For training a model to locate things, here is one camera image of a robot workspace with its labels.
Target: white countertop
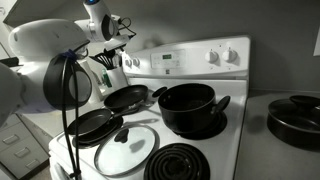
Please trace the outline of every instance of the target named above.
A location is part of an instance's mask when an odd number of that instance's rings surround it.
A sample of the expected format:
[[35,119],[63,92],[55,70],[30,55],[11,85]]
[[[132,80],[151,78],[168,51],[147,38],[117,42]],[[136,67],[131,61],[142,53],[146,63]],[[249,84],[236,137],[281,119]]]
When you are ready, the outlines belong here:
[[[98,103],[87,103],[79,108],[79,116],[85,114],[91,110],[99,109],[103,106],[103,101]],[[56,137],[58,134],[63,132],[62,125],[62,112],[53,111],[50,113],[42,114],[22,114],[24,117],[28,118],[31,122],[37,125],[40,129],[46,132],[51,137]],[[67,122],[68,125],[71,124],[75,119],[75,111],[70,110],[67,112]]]

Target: black pot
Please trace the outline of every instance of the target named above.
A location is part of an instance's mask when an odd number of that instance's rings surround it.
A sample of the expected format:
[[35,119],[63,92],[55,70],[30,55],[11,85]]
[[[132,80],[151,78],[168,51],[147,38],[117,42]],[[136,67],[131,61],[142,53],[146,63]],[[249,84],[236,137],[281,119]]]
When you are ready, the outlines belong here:
[[172,87],[158,99],[165,125],[178,134],[201,132],[213,125],[214,117],[226,108],[229,101],[227,96],[217,106],[215,92],[210,86],[193,83]]
[[292,96],[270,103],[267,125],[280,140],[301,148],[320,147],[320,100]]

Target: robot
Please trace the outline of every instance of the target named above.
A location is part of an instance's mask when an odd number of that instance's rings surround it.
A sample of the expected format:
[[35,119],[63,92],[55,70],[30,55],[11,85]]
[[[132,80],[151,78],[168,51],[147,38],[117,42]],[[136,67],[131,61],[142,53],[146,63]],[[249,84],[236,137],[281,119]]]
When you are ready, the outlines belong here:
[[132,38],[120,35],[120,17],[111,16],[102,0],[84,0],[83,4],[90,19],[39,20],[12,30],[9,45],[23,67],[15,73],[0,63],[0,127],[15,112],[46,113],[61,110],[63,104],[66,110],[73,109],[75,101],[79,106],[86,104],[92,89],[90,78],[80,66],[72,69],[66,59],[76,61],[89,42],[104,42],[106,50],[113,50]]

